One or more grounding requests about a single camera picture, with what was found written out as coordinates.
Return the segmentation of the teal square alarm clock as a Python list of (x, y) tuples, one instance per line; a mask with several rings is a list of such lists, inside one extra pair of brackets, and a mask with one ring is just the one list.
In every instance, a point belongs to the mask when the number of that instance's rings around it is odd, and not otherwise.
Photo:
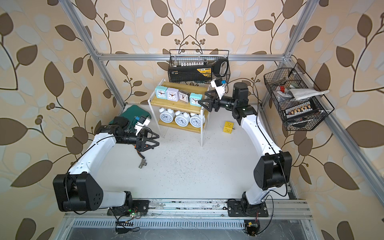
[(167, 87), (164, 86), (156, 86), (155, 88), (155, 94), (158, 99), (167, 99)]
[(199, 104), (199, 101), (203, 98), (202, 94), (196, 94), (196, 93), (191, 93), (189, 97), (189, 102), (191, 106), (196, 106), (196, 107), (201, 107)]

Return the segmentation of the large white twin-bell clock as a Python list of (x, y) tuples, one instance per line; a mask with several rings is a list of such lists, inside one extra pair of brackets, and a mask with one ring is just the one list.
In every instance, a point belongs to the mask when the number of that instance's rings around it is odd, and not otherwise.
[(194, 128), (201, 128), (204, 125), (205, 121), (206, 121), (206, 118), (204, 114), (200, 115), (200, 114), (191, 113), (190, 124)]

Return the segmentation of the grey square alarm clock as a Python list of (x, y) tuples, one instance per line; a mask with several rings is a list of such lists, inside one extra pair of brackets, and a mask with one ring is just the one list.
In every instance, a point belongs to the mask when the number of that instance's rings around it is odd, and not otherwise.
[(188, 104), (190, 102), (190, 93), (189, 92), (179, 90), (178, 94), (179, 94), (179, 101), (180, 102), (185, 103), (185, 104)]

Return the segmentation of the white twin-bell alarm clock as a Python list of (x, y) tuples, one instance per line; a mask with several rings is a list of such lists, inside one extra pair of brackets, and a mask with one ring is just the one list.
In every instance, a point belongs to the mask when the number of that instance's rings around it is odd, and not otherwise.
[(187, 112), (176, 111), (175, 123), (178, 126), (185, 128), (190, 123), (190, 117), (191, 117), (190, 114)]
[(172, 109), (160, 108), (160, 120), (164, 123), (171, 123), (175, 118), (175, 112)]

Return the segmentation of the lilac square alarm clock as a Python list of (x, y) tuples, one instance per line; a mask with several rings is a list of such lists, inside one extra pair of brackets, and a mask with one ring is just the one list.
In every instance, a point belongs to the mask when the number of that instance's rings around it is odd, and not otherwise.
[(167, 100), (178, 102), (179, 101), (179, 89), (167, 88), (166, 90)]

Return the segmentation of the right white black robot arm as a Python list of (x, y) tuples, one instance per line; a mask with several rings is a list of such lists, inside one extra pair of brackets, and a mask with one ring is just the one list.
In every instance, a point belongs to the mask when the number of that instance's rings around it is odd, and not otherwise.
[(222, 79), (211, 81), (213, 90), (205, 92), (206, 99), (199, 104), (209, 112), (224, 108), (246, 131), (257, 156), (254, 169), (255, 183), (243, 193), (240, 201), (229, 200), (243, 215), (251, 216), (262, 207), (267, 196), (278, 188), (287, 187), (290, 180), (292, 156), (283, 152), (265, 130), (258, 111), (249, 104), (248, 85), (235, 83), (232, 96), (225, 96), (226, 83)]

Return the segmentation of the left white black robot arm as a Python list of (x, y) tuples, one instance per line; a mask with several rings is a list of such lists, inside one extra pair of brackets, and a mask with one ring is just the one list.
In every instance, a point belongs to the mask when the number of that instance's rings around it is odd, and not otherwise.
[(151, 119), (135, 117), (135, 120), (132, 130), (129, 128), (130, 120), (124, 117), (115, 117), (111, 124), (100, 126), (93, 142), (80, 159), (65, 174), (54, 178), (53, 187), (61, 212), (81, 214), (105, 208), (133, 207), (129, 191), (103, 190), (95, 176), (116, 144), (133, 145), (138, 152), (159, 146), (157, 139), (160, 136), (148, 128)]

